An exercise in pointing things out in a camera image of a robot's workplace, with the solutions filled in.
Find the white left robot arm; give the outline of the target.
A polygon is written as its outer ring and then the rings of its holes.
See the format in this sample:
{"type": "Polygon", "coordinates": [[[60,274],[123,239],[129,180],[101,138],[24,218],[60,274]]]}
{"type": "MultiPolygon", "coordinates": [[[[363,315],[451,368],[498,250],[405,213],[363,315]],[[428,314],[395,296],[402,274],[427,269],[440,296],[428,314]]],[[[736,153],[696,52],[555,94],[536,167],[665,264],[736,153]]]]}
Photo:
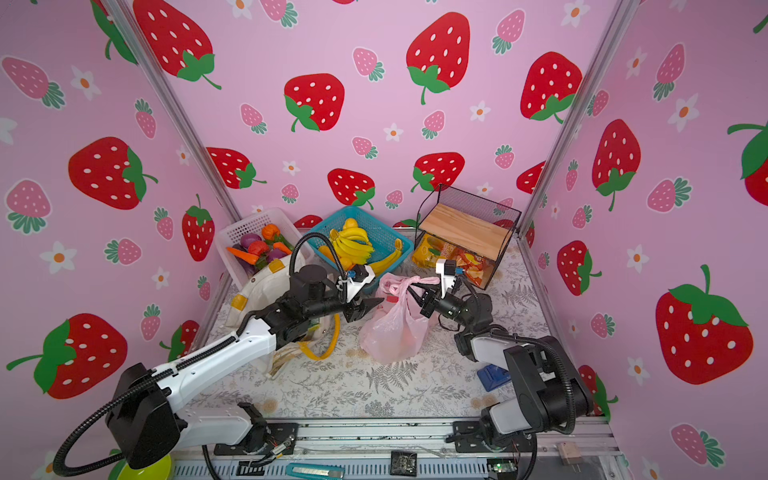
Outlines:
{"type": "Polygon", "coordinates": [[[302,339],[313,320],[334,314],[361,319],[378,304],[361,291],[373,282],[369,266],[342,272],[334,281],[317,264],[289,273],[289,288],[268,306],[246,313],[230,334],[177,360],[147,369],[138,363],[121,375],[113,399],[84,420],[55,454],[53,471],[60,477],[83,475],[119,461],[133,469],[149,467],[177,448],[241,442],[253,429],[248,418],[234,416],[193,420],[184,407],[199,393],[243,365],[302,339]],[[66,459],[76,442],[105,420],[119,451],[83,466],[66,459]]]}

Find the pink plastic grocery bag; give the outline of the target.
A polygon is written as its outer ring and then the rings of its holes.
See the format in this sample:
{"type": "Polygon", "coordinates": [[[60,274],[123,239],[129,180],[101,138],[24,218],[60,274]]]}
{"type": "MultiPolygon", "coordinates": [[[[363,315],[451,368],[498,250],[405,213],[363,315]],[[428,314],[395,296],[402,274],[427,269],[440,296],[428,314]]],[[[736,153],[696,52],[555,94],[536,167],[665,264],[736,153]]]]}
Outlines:
{"type": "Polygon", "coordinates": [[[373,311],[359,333],[360,347],[381,364],[399,362],[415,356],[437,325],[434,314],[421,314],[421,307],[408,288],[420,296],[424,290],[417,283],[437,285],[437,277],[398,276],[385,273],[375,296],[384,301],[373,311]]]}

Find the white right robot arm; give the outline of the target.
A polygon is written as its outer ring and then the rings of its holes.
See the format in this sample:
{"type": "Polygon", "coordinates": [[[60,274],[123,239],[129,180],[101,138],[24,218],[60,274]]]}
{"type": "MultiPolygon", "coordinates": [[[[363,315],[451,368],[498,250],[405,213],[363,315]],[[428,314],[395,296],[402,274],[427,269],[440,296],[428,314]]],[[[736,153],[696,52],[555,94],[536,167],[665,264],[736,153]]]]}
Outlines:
{"type": "Polygon", "coordinates": [[[408,289],[421,312],[455,321],[458,352],[473,362],[508,372],[515,398],[485,408],[474,436],[491,449],[539,433],[570,435],[576,421],[594,408],[590,390],[553,336],[531,338],[511,333],[493,321],[486,294],[458,297],[437,285],[418,283],[408,289]]]}

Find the white canvas tote bag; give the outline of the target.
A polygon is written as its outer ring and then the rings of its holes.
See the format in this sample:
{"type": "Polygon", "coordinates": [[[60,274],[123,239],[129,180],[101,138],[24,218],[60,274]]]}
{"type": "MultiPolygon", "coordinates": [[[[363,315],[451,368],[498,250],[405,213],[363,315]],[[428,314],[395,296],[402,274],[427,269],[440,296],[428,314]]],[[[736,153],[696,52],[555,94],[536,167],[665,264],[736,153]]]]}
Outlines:
{"type": "Polygon", "coordinates": [[[299,316],[298,306],[289,302],[285,295],[291,292],[289,259],[284,257],[270,263],[245,283],[230,303],[225,325],[237,329],[249,313],[256,312],[268,326],[268,332],[276,338],[276,349],[257,358],[254,363],[268,379],[277,378],[293,359],[304,356],[306,350],[317,345],[334,327],[331,315],[304,319],[299,316]]]}

